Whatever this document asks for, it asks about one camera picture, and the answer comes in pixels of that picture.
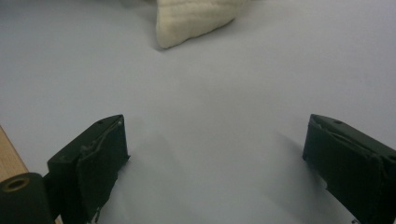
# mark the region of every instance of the white table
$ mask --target white table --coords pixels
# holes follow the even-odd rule
[[[122,113],[132,158],[100,223],[350,223],[306,126],[396,148],[396,1],[253,1],[169,50],[155,2],[129,1],[0,0],[0,123],[29,170]]]

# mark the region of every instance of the white cloth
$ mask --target white cloth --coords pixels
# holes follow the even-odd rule
[[[157,41],[171,48],[233,20],[247,0],[158,0]]]

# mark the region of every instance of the white fabric object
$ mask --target white fabric object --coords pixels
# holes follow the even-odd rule
[[[157,41],[171,48],[233,20],[247,0],[158,0]]]

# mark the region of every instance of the black cylinder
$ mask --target black cylinder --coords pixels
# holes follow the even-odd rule
[[[0,224],[54,224],[41,175],[15,175],[0,183]]]

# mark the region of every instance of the wooden edge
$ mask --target wooden edge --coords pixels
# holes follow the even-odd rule
[[[15,147],[12,146],[3,128],[0,126],[0,182],[14,175],[29,172]],[[57,218],[56,224],[62,224]]]

